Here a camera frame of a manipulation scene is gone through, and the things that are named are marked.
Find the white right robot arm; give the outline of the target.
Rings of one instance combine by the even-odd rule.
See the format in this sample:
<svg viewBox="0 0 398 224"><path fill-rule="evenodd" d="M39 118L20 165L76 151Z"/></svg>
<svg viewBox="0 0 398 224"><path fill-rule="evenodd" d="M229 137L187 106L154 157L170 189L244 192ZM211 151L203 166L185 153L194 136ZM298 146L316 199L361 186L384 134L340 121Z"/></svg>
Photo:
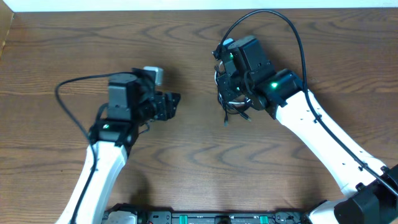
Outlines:
<svg viewBox="0 0 398 224"><path fill-rule="evenodd" d="M388 168L349 137L304 90L293 71L275 71L252 35L227 39L216 59L221 105L247 118L265 110L316 155L338 184L343 199L325 201L304 214L303 223L391 223L397 219L397 167Z"/></svg>

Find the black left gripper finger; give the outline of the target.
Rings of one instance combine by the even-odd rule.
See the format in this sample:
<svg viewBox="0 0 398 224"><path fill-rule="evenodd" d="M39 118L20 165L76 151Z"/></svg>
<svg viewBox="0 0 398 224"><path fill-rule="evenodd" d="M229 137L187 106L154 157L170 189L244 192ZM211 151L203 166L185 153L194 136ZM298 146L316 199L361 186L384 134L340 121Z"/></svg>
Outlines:
<svg viewBox="0 0 398 224"><path fill-rule="evenodd" d="M165 93L165 102L167 109L176 109L177 105L181 99L181 94L167 92Z"/></svg>
<svg viewBox="0 0 398 224"><path fill-rule="evenodd" d="M176 109L176 106L166 106L161 112L161 120L167 121L169 119L172 119L175 116Z"/></svg>

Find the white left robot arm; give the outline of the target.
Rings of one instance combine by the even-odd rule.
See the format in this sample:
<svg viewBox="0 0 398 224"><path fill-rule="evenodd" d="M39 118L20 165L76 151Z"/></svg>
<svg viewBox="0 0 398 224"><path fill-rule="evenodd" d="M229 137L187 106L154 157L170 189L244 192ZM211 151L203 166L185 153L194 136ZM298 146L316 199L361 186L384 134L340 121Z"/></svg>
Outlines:
<svg viewBox="0 0 398 224"><path fill-rule="evenodd" d="M163 75L162 68L150 66L107 75L109 100L99 107L94 124L86 130L76 123L88 140L86 159L58 223L103 221L114 183L141 134L139 128L175 116L180 94L155 89Z"/></svg>

